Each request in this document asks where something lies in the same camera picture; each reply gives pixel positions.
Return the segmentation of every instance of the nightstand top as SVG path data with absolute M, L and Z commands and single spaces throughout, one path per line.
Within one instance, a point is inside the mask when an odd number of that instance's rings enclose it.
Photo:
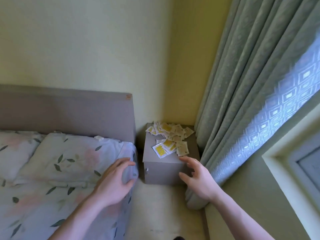
M 192 125 L 181 125 L 182 128 L 189 127 L 190 129 L 194 130 L 194 126 Z M 154 163 L 178 163 L 183 164 L 184 162 L 179 160 L 179 157 L 176 152 L 167 155 L 164 158 L 159 158 L 155 151 L 152 149 L 155 146 L 156 140 L 165 139 L 163 135 L 152 135 L 149 132 L 146 132 L 146 140 L 144 143 L 144 151 L 143 151 L 143 162 L 154 162 Z M 196 135 L 193 133 L 191 136 L 186 138 L 184 141 L 188 143 L 188 150 L 189 154 L 188 157 L 193 157 L 200 161 L 198 145 L 196 140 Z

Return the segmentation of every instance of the person's left hand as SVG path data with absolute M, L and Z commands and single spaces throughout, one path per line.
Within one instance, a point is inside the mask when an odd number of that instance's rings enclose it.
M 129 157 L 116 160 L 101 176 L 91 196 L 102 208 L 119 203 L 134 185 L 134 179 L 124 184 L 122 173 L 136 165 Z

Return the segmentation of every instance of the person's right arm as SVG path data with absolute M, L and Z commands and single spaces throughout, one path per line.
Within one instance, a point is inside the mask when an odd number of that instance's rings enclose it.
M 192 177 L 179 173 L 180 178 L 194 193 L 217 208 L 236 240 L 274 240 L 219 187 L 206 167 L 199 161 L 186 156 L 180 157 L 180 160 L 194 169 Z

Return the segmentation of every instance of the person's left arm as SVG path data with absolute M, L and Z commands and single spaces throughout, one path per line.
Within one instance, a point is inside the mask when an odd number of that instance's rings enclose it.
M 48 240 L 81 240 L 91 223 L 107 206 L 119 203 L 134 185 L 134 180 L 122 183 L 122 173 L 135 163 L 130 158 L 114 162 L 102 175 L 94 191 L 81 202 Z

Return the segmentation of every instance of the beige floor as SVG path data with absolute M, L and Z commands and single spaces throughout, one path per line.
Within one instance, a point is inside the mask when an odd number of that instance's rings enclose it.
M 133 191 L 126 240 L 205 240 L 199 211 L 189 210 L 183 186 L 147 185 L 140 179 Z

